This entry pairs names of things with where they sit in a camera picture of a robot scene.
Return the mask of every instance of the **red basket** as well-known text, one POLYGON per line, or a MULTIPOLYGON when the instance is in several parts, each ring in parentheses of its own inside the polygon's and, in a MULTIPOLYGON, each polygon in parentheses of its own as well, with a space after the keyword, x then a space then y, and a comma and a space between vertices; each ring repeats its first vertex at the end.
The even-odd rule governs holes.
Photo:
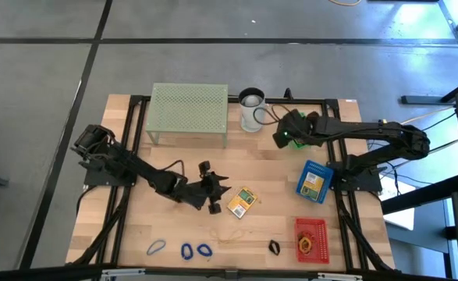
POLYGON ((296 257, 299 262, 329 263, 328 232, 324 219, 297 218, 294 224, 296 257), (306 236, 312 242, 310 253, 300 252, 298 236, 306 236))

